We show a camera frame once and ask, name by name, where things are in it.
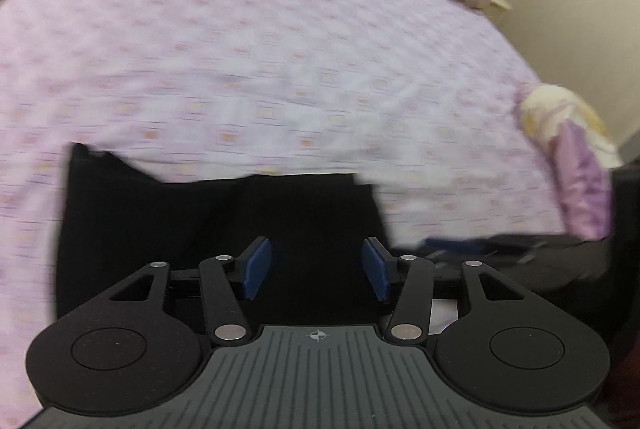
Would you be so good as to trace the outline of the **black pants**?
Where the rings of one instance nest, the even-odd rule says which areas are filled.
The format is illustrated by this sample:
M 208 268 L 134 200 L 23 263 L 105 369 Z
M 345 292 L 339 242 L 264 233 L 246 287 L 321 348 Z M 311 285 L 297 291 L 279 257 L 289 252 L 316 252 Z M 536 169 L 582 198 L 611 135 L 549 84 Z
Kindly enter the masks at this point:
M 268 238 L 272 262 L 245 308 L 255 324 L 370 324 L 381 305 L 361 248 L 384 239 L 373 189 L 350 174 L 166 183 L 110 152 L 70 151 L 55 271 L 65 315 L 154 261 L 192 270 Z

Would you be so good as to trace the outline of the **purple patterned bed sheet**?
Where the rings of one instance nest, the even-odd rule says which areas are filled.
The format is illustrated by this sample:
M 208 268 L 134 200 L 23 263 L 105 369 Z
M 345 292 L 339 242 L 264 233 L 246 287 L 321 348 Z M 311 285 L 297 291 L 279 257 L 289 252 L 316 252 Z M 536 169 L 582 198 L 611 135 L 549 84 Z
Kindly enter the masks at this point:
M 1 423 L 52 315 L 66 148 L 168 181 L 354 172 L 390 237 L 560 233 L 547 160 L 516 124 L 536 78 L 454 0 L 3 0 Z

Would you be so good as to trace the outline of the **purple floral pillow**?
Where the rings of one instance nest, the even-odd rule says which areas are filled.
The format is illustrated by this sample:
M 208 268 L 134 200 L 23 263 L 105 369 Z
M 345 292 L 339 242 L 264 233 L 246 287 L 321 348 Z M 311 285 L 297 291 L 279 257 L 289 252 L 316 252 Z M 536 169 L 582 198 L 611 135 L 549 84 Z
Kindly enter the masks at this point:
M 597 111 L 564 86 L 523 82 L 516 117 L 551 164 L 567 233 L 590 241 L 608 236 L 610 172 L 623 160 Z

